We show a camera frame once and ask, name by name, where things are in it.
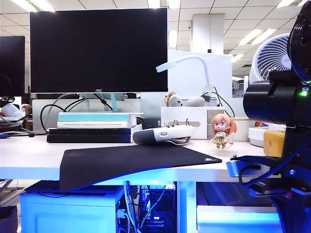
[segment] mouse pad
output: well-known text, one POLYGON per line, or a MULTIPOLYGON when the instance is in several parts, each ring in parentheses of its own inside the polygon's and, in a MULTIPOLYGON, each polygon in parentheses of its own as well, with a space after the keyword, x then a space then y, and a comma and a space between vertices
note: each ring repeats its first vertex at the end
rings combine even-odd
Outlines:
POLYGON ((68 191, 151 169, 221 162, 221 159, 174 145, 66 150, 60 165, 60 189, 68 191))

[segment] ceiling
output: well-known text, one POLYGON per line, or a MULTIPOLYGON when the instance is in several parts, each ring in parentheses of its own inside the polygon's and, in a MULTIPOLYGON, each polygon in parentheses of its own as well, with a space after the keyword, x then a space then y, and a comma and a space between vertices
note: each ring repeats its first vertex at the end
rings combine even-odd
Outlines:
MULTIPOLYGON (((55 10, 143 8, 147 0, 47 0, 55 10)), ((244 54, 233 63, 233 76, 249 75, 258 45, 239 45, 253 29, 277 29, 270 37, 289 33, 301 7, 299 1, 276 8, 281 0, 181 0, 179 9, 169 10, 169 31, 178 31, 177 50, 190 51, 190 31, 193 14, 225 14, 224 53, 244 54)), ((26 37, 26 70, 29 70, 29 14, 11 0, 0 0, 0 34, 26 37)))

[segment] monitor screen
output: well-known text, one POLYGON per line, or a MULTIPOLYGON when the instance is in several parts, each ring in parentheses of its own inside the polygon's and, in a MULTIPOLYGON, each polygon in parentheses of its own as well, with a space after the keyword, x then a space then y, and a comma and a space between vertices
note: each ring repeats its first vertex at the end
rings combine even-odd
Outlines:
POLYGON ((167 91, 167 8, 30 12, 31 92, 167 91))
POLYGON ((0 36, 0 96, 25 93, 25 37, 0 36))

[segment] green light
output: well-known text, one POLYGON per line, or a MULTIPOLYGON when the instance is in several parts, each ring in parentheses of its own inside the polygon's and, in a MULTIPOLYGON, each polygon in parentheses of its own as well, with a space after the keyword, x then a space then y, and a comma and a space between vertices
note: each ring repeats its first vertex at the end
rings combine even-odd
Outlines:
POLYGON ((308 92, 307 91, 302 91, 302 92, 299 93, 299 95, 305 97, 305 96, 308 95, 308 92))

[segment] desk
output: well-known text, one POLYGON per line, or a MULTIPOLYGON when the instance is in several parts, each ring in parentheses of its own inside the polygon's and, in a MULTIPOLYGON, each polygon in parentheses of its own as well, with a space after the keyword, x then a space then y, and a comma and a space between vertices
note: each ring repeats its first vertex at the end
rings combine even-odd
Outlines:
MULTIPOLYGON (((0 179, 59 180, 60 163, 65 150, 134 144, 60 144, 47 143, 46 136, 12 137, 0 140, 0 179)), ((223 160, 218 164, 161 168, 138 172, 102 182, 106 185, 161 184, 177 182, 179 232, 196 232, 196 182, 237 182, 229 177, 226 162, 233 155, 264 155, 263 149, 249 142, 235 142, 226 151, 217 151, 209 140, 191 140, 185 147, 223 160)))

